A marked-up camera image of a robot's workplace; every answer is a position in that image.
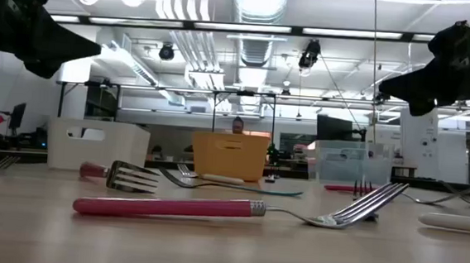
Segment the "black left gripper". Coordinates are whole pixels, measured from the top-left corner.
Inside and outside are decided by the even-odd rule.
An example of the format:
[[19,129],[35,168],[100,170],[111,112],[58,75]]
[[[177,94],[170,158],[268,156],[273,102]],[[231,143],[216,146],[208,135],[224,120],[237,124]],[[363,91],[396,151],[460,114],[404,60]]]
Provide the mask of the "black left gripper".
[[42,79],[53,77],[61,63],[98,55],[102,49],[58,24],[36,26],[48,1],[0,0],[0,50],[16,52],[18,58],[29,60],[24,61],[26,69]]

